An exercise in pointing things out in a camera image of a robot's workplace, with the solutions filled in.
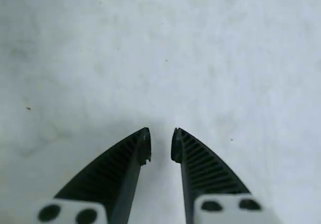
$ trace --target hole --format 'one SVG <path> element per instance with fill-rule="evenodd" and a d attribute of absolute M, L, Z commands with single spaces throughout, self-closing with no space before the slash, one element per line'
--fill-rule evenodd
<path fill-rule="evenodd" d="M 38 214 L 38 220 L 40 222 L 48 222 L 56 219 L 56 217 L 60 213 L 60 206 L 56 204 L 47 205 L 46 207 L 42 208 Z"/>
<path fill-rule="evenodd" d="M 97 218 L 97 212 L 94 209 L 84 209 L 76 216 L 77 224 L 91 224 Z"/>
<path fill-rule="evenodd" d="M 240 209 L 246 209 L 246 210 L 262 210 L 259 203 L 257 203 L 253 199 L 243 199 L 239 203 Z"/>
<path fill-rule="evenodd" d="M 213 200 L 210 201 L 204 201 L 202 204 L 202 210 L 207 210 L 207 211 L 222 211 L 223 208 L 222 206 Z"/>

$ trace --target white plastic piece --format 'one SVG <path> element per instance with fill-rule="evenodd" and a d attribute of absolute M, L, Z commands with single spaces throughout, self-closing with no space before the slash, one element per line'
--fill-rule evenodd
<path fill-rule="evenodd" d="M 261 209 L 240 208 L 242 200 L 253 200 Z M 222 208 L 205 210 L 203 203 L 211 206 L 213 202 Z M 199 196 L 194 202 L 194 224 L 280 224 L 274 211 L 265 207 L 251 194 L 207 194 Z"/>
<path fill-rule="evenodd" d="M 40 220 L 41 211 L 48 206 L 58 206 L 60 208 L 59 214 L 49 221 Z M 74 201 L 64 199 L 50 199 L 39 201 L 33 205 L 32 210 L 28 212 L 24 223 L 50 223 L 50 224 L 76 224 L 77 216 L 84 210 L 91 210 L 96 212 L 96 218 L 93 224 L 107 224 L 107 216 L 103 205 L 95 202 Z"/>

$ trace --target white surface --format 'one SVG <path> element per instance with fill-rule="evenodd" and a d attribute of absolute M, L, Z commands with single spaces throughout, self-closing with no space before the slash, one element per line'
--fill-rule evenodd
<path fill-rule="evenodd" d="M 261 210 L 241 209 L 239 203 L 243 199 L 255 200 Z M 221 207 L 221 211 L 202 210 L 202 205 L 206 201 L 214 201 Z M 280 224 L 274 211 L 270 207 L 265 207 L 261 201 L 249 194 L 226 195 L 211 194 L 201 195 L 194 204 L 194 224 Z"/>
<path fill-rule="evenodd" d="M 25 224 L 37 224 L 44 223 L 39 221 L 38 216 L 42 208 L 49 205 L 57 205 L 60 207 L 60 212 L 58 216 L 53 219 L 50 224 L 75 224 L 77 215 L 86 209 L 91 209 L 96 211 L 96 220 L 92 224 L 108 224 L 106 211 L 104 206 L 95 202 L 88 201 L 70 201 L 63 199 L 49 199 L 41 200 L 28 209 L 26 216 L 22 220 L 17 220 L 15 223 L 25 223 Z"/>
<path fill-rule="evenodd" d="M 129 223 L 184 223 L 181 127 L 283 223 L 321 223 L 321 0 L 0 1 L 1 205 L 147 126 Z"/>

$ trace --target white background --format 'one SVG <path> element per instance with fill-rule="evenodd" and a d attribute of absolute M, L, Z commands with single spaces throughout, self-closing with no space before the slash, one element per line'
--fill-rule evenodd
<path fill-rule="evenodd" d="M 1 206 L 146 126 L 129 223 L 185 223 L 181 127 L 284 224 L 321 223 L 320 23 L 321 0 L 0 0 Z"/>

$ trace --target black hole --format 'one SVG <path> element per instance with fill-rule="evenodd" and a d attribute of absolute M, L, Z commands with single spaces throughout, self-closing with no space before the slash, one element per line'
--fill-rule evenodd
<path fill-rule="evenodd" d="M 207 211 L 222 211 L 222 206 L 216 201 L 204 201 L 202 204 L 202 210 Z"/>
<path fill-rule="evenodd" d="M 240 209 L 246 210 L 262 210 L 259 203 L 252 199 L 243 199 L 239 203 Z"/>
<path fill-rule="evenodd" d="M 47 205 L 42 208 L 38 214 L 38 220 L 41 222 L 48 222 L 54 220 L 60 213 L 60 206 L 56 204 Z"/>
<path fill-rule="evenodd" d="M 76 217 L 77 224 L 91 224 L 97 218 L 97 212 L 94 209 L 84 209 Z"/>

